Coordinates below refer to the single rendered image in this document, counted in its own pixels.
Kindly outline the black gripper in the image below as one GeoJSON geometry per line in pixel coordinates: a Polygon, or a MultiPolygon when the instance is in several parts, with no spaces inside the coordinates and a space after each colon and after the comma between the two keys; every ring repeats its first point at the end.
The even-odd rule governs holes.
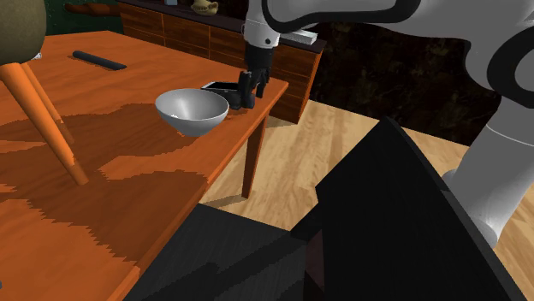
{"type": "Polygon", "coordinates": [[[260,48],[246,42],[244,61],[248,71],[241,71],[238,81],[238,91],[240,94],[240,106],[246,109],[252,109],[255,104],[255,96],[262,98],[264,88],[269,83],[270,71],[274,56],[273,48],[260,48]],[[255,96],[252,90],[255,87],[253,74],[258,74],[258,83],[255,96]]]}

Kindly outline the black flat box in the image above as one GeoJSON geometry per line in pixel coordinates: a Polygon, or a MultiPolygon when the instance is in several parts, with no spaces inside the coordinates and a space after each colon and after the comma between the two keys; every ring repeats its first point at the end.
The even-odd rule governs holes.
{"type": "Polygon", "coordinates": [[[212,81],[201,87],[202,90],[212,91],[226,99],[231,109],[241,108],[239,84],[237,82],[212,81]]]}

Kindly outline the grey bowl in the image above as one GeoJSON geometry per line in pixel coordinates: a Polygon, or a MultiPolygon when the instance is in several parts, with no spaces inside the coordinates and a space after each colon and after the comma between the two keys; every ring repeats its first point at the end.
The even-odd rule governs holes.
{"type": "Polygon", "coordinates": [[[218,126],[227,116],[227,100],[212,91],[176,89],[155,101],[161,118],[181,134],[200,137],[218,126]]]}

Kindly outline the brown wooden sideboard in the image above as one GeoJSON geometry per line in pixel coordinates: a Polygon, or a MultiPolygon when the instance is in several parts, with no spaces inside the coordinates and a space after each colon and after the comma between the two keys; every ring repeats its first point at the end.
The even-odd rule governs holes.
{"type": "MultiPolygon", "coordinates": [[[[243,21],[222,15],[203,16],[183,5],[160,0],[116,0],[123,31],[132,38],[160,44],[237,68],[246,68],[243,21]]],[[[281,38],[271,76],[288,82],[270,115],[297,124],[309,100],[323,48],[322,39],[302,44],[281,38]]]]}

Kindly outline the black remote control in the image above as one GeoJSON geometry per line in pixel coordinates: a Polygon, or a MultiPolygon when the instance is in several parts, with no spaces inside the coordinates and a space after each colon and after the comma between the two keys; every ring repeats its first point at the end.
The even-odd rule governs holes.
{"type": "Polygon", "coordinates": [[[89,54],[89,53],[86,53],[80,50],[75,50],[73,52],[73,57],[77,59],[81,59],[82,61],[85,61],[85,62],[90,62],[96,65],[99,65],[101,67],[114,70],[114,71],[122,70],[127,67],[126,65],[121,64],[119,62],[114,62],[109,59],[102,58],[100,56],[94,56],[92,54],[89,54]]]}

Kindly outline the dark robot stand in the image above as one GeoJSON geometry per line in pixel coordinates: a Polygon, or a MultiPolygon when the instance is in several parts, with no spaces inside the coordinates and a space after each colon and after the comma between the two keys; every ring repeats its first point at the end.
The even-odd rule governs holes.
{"type": "Polygon", "coordinates": [[[526,301],[392,119],[316,194],[291,230],[196,206],[124,301],[526,301]]]}

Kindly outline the orange wooden table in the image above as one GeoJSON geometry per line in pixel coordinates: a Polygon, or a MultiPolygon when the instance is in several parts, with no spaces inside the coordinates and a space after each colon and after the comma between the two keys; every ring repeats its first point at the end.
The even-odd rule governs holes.
{"type": "Polygon", "coordinates": [[[121,301],[239,148],[259,151],[287,89],[273,79],[252,109],[189,138],[159,116],[156,98],[237,80],[238,68],[115,32],[49,36],[30,66],[88,182],[72,180],[0,84],[0,301],[121,301]]]}

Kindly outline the olive lamp with wooden legs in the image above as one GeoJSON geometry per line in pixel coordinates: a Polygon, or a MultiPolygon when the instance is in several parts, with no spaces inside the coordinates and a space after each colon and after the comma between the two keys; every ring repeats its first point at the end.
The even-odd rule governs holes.
{"type": "Polygon", "coordinates": [[[0,0],[0,81],[40,132],[73,180],[86,174],[70,145],[74,139],[28,63],[45,41],[44,0],[0,0]]]}

